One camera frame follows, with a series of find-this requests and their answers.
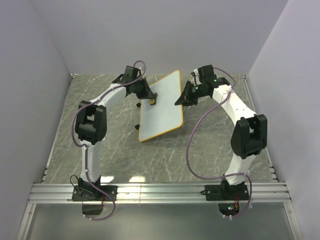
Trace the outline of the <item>yellow black eraser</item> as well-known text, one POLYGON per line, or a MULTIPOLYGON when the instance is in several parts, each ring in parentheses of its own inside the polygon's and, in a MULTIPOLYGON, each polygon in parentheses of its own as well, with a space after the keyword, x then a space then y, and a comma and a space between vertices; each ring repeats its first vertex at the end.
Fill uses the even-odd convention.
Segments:
POLYGON ((157 103, 157 101, 156 101, 155 98, 152 98, 152 99, 149 100, 149 104, 152 105, 152 106, 155 105, 156 103, 157 103))

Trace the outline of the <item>yellow framed whiteboard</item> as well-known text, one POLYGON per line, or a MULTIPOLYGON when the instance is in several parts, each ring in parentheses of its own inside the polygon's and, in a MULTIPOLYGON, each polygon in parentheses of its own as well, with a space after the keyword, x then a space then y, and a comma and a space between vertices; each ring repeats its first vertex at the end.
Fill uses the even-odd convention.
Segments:
POLYGON ((181 74, 179 70, 166 75, 150 85, 157 94, 155 104, 149 99, 141 100, 138 140, 145 142, 184 124, 183 106, 175 102, 182 94, 181 74))

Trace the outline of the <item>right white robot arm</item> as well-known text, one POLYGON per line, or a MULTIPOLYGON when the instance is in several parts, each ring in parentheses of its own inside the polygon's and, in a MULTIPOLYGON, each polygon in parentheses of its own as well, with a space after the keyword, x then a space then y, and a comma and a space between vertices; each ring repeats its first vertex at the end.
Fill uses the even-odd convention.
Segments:
POLYGON ((200 84, 187 81, 175 105, 195 106, 199 98, 207 96, 224 109, 234 125, 230 140, 233 152, 230 165, 218 190, 209 190, 207 195, 235 200, 241 194, 248 193, 246 173, 256 156, 267 146, 268 120, 264 114, 251 110, 224 77, 213 77, 200 84))

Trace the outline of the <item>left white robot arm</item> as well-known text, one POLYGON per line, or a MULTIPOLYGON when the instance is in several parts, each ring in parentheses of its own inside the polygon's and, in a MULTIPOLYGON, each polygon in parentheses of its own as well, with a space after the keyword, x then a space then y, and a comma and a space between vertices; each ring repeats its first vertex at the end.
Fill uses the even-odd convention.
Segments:
POLYGON ((107 133, 108 111, 130 94, 135 94, 140 100, 157 97, 142 74, 133 76, 123 73, 102 94, 90 101, 81 101, 73 117, 71 137, 82 150, 78 190, 89 201, 96 201, 104 194, 101 189, 99 161, 100 143, 107 133))

